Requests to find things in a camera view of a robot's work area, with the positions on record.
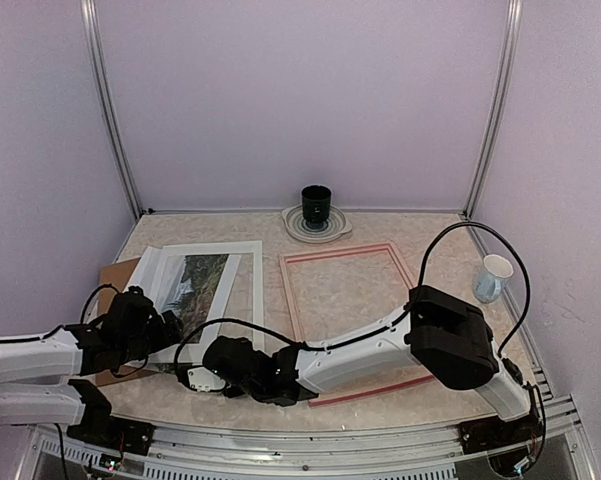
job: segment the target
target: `landscape photo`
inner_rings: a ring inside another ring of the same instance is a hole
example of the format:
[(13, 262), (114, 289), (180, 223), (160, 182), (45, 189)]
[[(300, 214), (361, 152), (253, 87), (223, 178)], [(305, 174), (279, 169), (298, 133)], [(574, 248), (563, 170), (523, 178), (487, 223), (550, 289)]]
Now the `landscape photo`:
[[(182, 321), (186, 336), (208, 320), (229, 255), (187, 255), (179, 258), (182, 265), (172, 282), (163, 310), (172, 310)], [(202, 332), (197, 333), (189, 343), (199, 343), (201, 336)]]

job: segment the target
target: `black cable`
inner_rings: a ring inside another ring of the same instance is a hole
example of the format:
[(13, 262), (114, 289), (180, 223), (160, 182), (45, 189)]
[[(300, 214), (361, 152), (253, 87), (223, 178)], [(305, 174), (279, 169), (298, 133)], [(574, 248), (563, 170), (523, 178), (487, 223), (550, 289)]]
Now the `black cable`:
[(524, 322), (524, 320), (527, 316), (527, 313), (529, 311), (529, 305), (531, 303), (531, 282), (529, 280), (529, 273), (527, 272), (527, 268), (524, 265), (524, 262), (522, 261), (522, 259), (520, 258), (520, 255), (518, 255), (518, 252), (516, 252), (516, 250), (513, 248), (513, 246), (502, 235), (500, 235), (497, 231), (495, 231), (493, 228), (491, 228), (487, 225), (484, 225), (479, 222), (469, 222), (469, 221), (458, 222), (458, 223), (454, 223), (453, 225), (449, 225), (447, 228), (442, 230), (442, 232), (440, 232), (436, 236), (436, 238), (434, 238), (433, 241), (429, 244), (429, 246), (427, 247), (427, 250), (424, 252), (424, 255), (422, 257), (422, 263), (420, 265), (420, 275), (418, 277), (418, 284), (417, 284), (418, 290), (416, 291), (416, 295), (414, 298), (410, 299), (409, 302), (405, 305), (404, 312), (402, 312), (398, 318), (396, 318), (393, 322), (391, 322), (391, 326), (385, 325), (385, 326), (380, 327), (372, 332), (365, 333), (364, 335), (361, 335), (359, 337), (350, 338), (349, 340), (345, 340), (344, 342), (336, 343), (335, 345), (329, 345), (327, 347), (321, 348), (321, 347), (303, 346), (302, 348), (304, 350), (309, 350), (309, 351), (335, 350), (336, 348), (345, 347), (347, 345), (351, 345), (351, 344), (359, 342), (361, 340), (366, 340), (367, 338), (370, 338), (370, 337), (373, 337), (374, 335), (385, 332), (385, 331), (395, 327), (396, 325), (398, 325), (409, 314), (409, 312), (411, 311), (413, 306), (418, 303), (418, 300), (419, 300), (419, 297), (421, 294), (420, 292), (422, 291), (419, 287), (422, 287), (422, 285), (424, 284), (424, 275), (425, 275), (425, 272), (427, 269), (427, 262), (429, 261), (429, 256), (431, 255), (431, 252), (433, 251), (434, 247), (449, 232), (452, 232), (453, 230), (456, 230), (457, 228), (461, 228), (461, 227), (478, 228), (480, 230), (484, 230), (485, 232), (490, 233), (491, 235), (496, 237), (498, 240), (500, 240), (500, 242), (507, 248), (507, 250), (509, 250), (511, 255), (515, 258), (516, 262), (520, 266), (520, 270), (522, 271), (522, 276), (524, 277), (524, 283), (525, 283), (526, 292), (527, 292), (524, 308), (522, 310), (522, 314), (520, 315), (518, 322), (511, 329), (509, 334), (506, 336), (506, 338), (500, 345), (500, 348), (498, 349), (498, 356), (501, 357), (502, 349), (505, 347), (505, 345), (507, 343), (509, 343), (509, 340), (511, 340), (511, 337), (513, 337), (513, 335), (518, 331), (518, 329)]
[(51, 330), (49, 333), (45, 333), (42, 336), (37, 337), (23, 337), (23, 338), (5, 338), (0, 339), (0, 345), (6, 345), (10, 343), (29, 343), (29, 342), (39, 342), (40, 340), (46, 340), (47, 338), (53, 337), (58, 331), (64, 328), (64, 325), (58, 325), (56, 328)]
[(113, 284), (111, 283), (104, 283), (102, 285), (98, 285), (96, 287), (96, 289), (91, 292), (91, 295), (89, 295), (89, 298), (87, 298), (87, 301), (84, 304), (84, 307), (82, 308), (82, 314), (80, 315), (80, 323), (84, 323), (85, 321), (85, 317), (87, 315), (87, 309), (89, 308), (89, 305), (91, 305), (91, 301), (95, 298), (95, 296), (102, 290), (106, 289), (106, 288), (110, 288), (112, 290), (115, 290), (116, 293), (120, 293), (120, 290), (118, 290)]
[(138, 368), (136, 368), (132, 372), (120, 374), (118, 372), (114, 372), (113, 370), (109, 370), (109, 373), (111, 373), (111, 376), (114, 378), (126, 378), (126, 377), (133, 375), (134, 373), (138, 373), (140, 370), (142, 370), (144, 367), (147, 366), (147, 363), (149, 363), (149, 357), (145, 357), (142, 365), (140, 365)]
[(473, 227), (473, 228), (477, 228), (479, 230), (484, 230), (485, 232), (490, 233), (491, 235), (496, 237), (498, 240), (500, 240), (500, 243), (502, 243), (507, 248), (507, 250), (509, 250), (509, 253), (511, 253), (513, 258), (515, 258), (516, 262), (520, 266), (520, 271), (522, 272), (522, 276), (524, 278), (524, 286), (526, 289), (526, 298), (525, 298), (525, 302), (524, 302), (524, 307), (522, 309), (522, 313), (520, 314), (520, 318), (518, 319), (518, 321), (516, 322), (514, 327), (511, 329), (509, 334), (505, 337), (502, 344), (500, 344), (500, 348), (498, 348), (498, 356), (502, 357), (502, 351), (503, 351), (504, 347), (507, 345), (507, 343), (509, 343), (511, 338), (515, 335), (515, 333), (518, 331), (518, 329), (522, 326), (522, 323), (524, 322), (525, 318), (527, 317), (527, 313), (529, 312), (529, 306), (531, 305), (531, 281), (529, 280), (529, 273), (527, 272), (527, 267), (525, 266), (524, 262), (522, 261), (522, 258), (520, 258), (520, 255), (518, 255), (518, 252), (516, 252), (515, 248), (513, 248), (513, 246), (507, 241), (506, 238), (504, 238), (502, 235), (500, 235), (493, 228), (491, 228), (483, 223), (479, 223), (479, 222), (468, 221), (468, 222), (458, 222), (458, 223), (454, 223), (453, 225), (449, 225), (442, 232), (440, 232), (438, 234), (438, 236), (436, 238), (434, 238), (433, 241), (429, 244), (429, 247), (427, 247), (427, 250), (425, 251), (424, 256), (422, 257), (422, 265), (420, 266), (420, 277), (418, 278), (418, 287), (422, 286), (422, 284), (424, 282), (424, 274), (425, 274), (425, 269), (427, 267), (427, 261), (429, 260), (429, 255), (431, 254), (431, 251), (433, 250), (433, 248), (449, 232), (451, 232), (457, 228), (461, 228), (461, 227)]
[(542, 393), (540, 392), (540, 387), (538, 385), (534, 385), (532, 389), (536, 392), (538, 396), (538, 402), (540, 403), (540, 412), (542, 413), (542, 443), (540, 443), (540, 448), (538, 449), (538, 453), (535, 455), (535, 459), (533, 464), (535, 465), (542, 455), (542, 451), (544, 450), (544, 444), (547, 439), (547, 416), (544, 411), (544, 400), (542, 399)]
[(174, 370), (174, 372), (176, 372), (176, 374), (179, 370), (178, 359), (180, 358), (180, 353), (182, 353), (182, 350), (184, 349), (185, 345), (187, 343), (189, 343), (189, 340), (191, 340), (197, 333), (201, 332), (205, 328), (207, 328), (211, 325), (215, 325), (217, 323), (234, 323), (236, 325), (242, 325), (243, 327), (252, 328), (253, 330), (258, 330), (259, 332), (266, 333), (267, 335), (271, 335), (272, 337), (277, 338), (278, 340), (286, 343), (287, 345), (301, 345), (300, 342), (291, 340), (290, 338), (285, 337), (281, 333), (274, 332), (273, 330), (269, 330), (266, 327), (261, 327), (260, 325), (255, 325), (253, 323), (245, 322), (244, 320), (238, 320), (237, 318), (217, 318), (215, 320), (209, 320), (208, 322), (205, 322), (202, 325), (198, 325), (196, 328), (194, 328), (189, 333), (189, 335), (187, 335), (182, 340), (182, 342), (180, 342), (180, 345), (178, 345), (178, 349), (176, 350), (176, 353), (173, 356), (173, 370)]
[(187, 337), (180, 343), (180, 345), (178, 346), (178, 349), (176, 350), (176, 354), (173, 359), (173, 368), (176, 372), (178, 371), (178, 358), (180, 357), (180, 352), (182, 352), (182, 349), (189, 342), (189, 340), (191, 338), (193, 338), (193, 336), (195, 334), (202, 331), (207, 326), (213, 325), (216, 323), (237, 323), (238, 325), (243, 325), (245, 327), (249, 327), (254, 330), (259, 330), (268, 335), (271, 335), (271, 336), (277, 338), (278, 340), (281, 340), (281, 341), (287, 343), (288, 345), (298, 345), (302, 350), (312, 351), (312, 352), (330, 351), (330, 350), (335, 350), (337, 348), (346, 347), (347, 345), (351, 345), (351, 344), (360, 342), (362, 340), (366, 340), (367, 338), (371, 338), (375, 335), (378, 335), (379, 333), (390, 330), (391, 328), (394, 328), (396, 325), (398, 325), (402, 320), (404, 320), (406, 318), (406, 316), (409, 314), (409, 312), (411, 312), (411, 310), (413, 309), (413, 306), (418, 303), (418, 300), (419, 300), (419, 297), (420, 297), (420, 294), (422, 291), (419, 287), (422, 287), (422, 285), (424, 284), (424, 275), (425, 275), (425, 272), (427, 269), (427, 262), (429, 261), (429, 256), (431, 255), (431, 252), (433, 251), (435, 246), (447, 234), (449, 234), (453, 230), (456, 230), (456, 229), (462, 228), (462, 227), (472, 227), (472, 228), (484, 230), (485, 232), (490, 233), (491, 235), (496, 237), (506, 247), (506, 249), (509, 250), (509, 252), (513, 256), (513, 258), (515, 258), (516, 262), (520, 266), (520, 270), (522, 271), (522, 276), (524, 277), (524, 283), (525, 283), (525, 289), (526, 289), (526, 299), (525, 299), (525, 303), (524, 303), (524, 308), (522, 309), (520, 318), (518, 319), (518, 321), (516, 322), (514, 327), (511, 329), (509, 334), (505, 337), (504, 341), (500, 345), (500, 348), (498, 348), (498, 356), (502, 357), (502, 350), (504, 349), (505, 345), (507, 345), (507, 343), (509, 343), (509, 341), (511, 340), (513, 335), (515, 335), (515, 333), (518, 331), (518, 329), (522, 326), (522, 323), (524, 322), (525, 318), (527, 317), (527, 313), (529, 312), (529, 306), (531, 304), (531, 281), (529, 280), (529, 273), (527, 272), (527, 267), (525, 266), (524, 262), (522, 261), (522, 258), (520, 258), (520, 255), (518, 255), (518, 252), (516, 252), (515, 248), (513, 248), (513, 246), (507, 241), (507, 239), (504, 238), (502, 235), (500, 235), (496, 230), (494, 230), (493, 228), (491, 228), (483, 223), (463, 221), (463, 222), (454, 223), (453, 225), (449, 225), (447, 228), (442, 230), (436, 236), (436, 238), (434, 238), (433, 241), (429, 244), (429, 246), (425, 250), (424, 255), (422, 257), (422, 263), (420, 265), (420, 275), (418, 277), (418, 284), (417, 284), (418, 288), (416, 290), (416, 295), (414, 296), (414, 298), (409, 299), (407, 304), (404, 306), (404, 311), (400, 314), (400, 316), (398, 318), (396, 318), (393, 322), (391, 322), (390, 326), (384, 325), (382, 327), (377, 328), (376, 330), (373, 330), (371, 332), (360, 335), (359, 337), (350, 338), (349, 340), (345, 340), (343, 342), (336, 343), (334, 345), (327, 345), (325, 347), (312, 347), (312, 346), (307, 345), (306, 343), (295, 342), (295, 341), (285, 337), (284, 335), (274, 332), (273, 330), (269, 330), (268, 328), (261, 327), (259, 325), (254, 325), (253, 323), (248, 323), (248, 322), (244, 322), (242, 320), (236, 320), (236, 319), (220, 318), (220, 319), (211, 320), (209, 322), (203, 323), (202, 325), (199, 325), (189, 335), (187, 335)]
[(64, 472), (64, 480), (69, 480), (69, 473), (67, 472), (67, 459), (64, 456), (64, 436), (62, 435), (62, 429), (60, 425), (54, 423), (58, 429), (58, 437), (60, 438), (60, 459), (62, 460), (62, 471)]

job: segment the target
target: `empty wooden frame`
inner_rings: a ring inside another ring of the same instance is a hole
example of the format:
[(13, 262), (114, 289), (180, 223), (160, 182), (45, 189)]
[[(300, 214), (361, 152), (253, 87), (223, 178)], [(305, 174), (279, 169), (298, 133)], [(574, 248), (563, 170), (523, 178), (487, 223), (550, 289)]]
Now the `empty wooden frame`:
[[(300, 262), (318, 261), (373, 253), (386, 253), (389, 255), (405, 285), (405, 292), (408, 292), (415, 286), (415, 277), (410, 272), (409, 268), (392, 242), (376, 243), (356, 247), (343, 247), (311, 253), (280, 255), (282, 282), (287, 297), (287, 303), (289, 305), (289, 314), (291, 316), (291, 324), (296, 340), (305, 341), (306, 335), (298, 310), (298, 302), (292, 287), (289, 265)], [(399, 369), (395, 372), (395, 375), (384, 375), (383, 379), (378, 380), (377, 382), (369, 382), (369, 380), (366, 379), (366, 381), (357, 383), (354, 382), (350, 385), (343, 386), (333, 393), (321, 394), (319, 398), (309, 401), (309, 404), (313, 407), (316, 407), (360, 399), (363, 397), (378, 395), (381, 393), (387, 393), (390, 391), (419, 385), (432, 380), (433, 378), (435, 377), (429, 375), (428, 372), (421, 367), (414, 367), (408, 369), (408, 371), (405, 369)]]

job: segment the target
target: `white cup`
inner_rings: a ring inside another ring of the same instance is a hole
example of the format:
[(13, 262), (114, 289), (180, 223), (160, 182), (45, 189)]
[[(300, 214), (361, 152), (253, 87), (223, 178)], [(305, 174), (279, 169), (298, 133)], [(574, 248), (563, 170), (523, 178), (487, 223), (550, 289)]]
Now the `white cup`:
[(487, 255), (482, 264), (473, 293), (480, 302), (492, 303), (502, 294), (502, 289), (513, 275), (513, 266), (500, 255)]

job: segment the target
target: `white saucer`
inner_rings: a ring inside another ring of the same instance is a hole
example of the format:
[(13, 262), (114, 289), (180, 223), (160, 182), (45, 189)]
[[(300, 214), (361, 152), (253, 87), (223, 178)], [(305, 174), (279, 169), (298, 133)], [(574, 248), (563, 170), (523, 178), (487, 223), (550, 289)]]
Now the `white saucer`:
[(305, 243), (328, 243), (351, 231), (351, 224), (341, 210), (331, 207), (326, 225), (321, 230), (312, 230), (302, 218), (302, 205), (282, 211), (282, 220), (289, 235)]

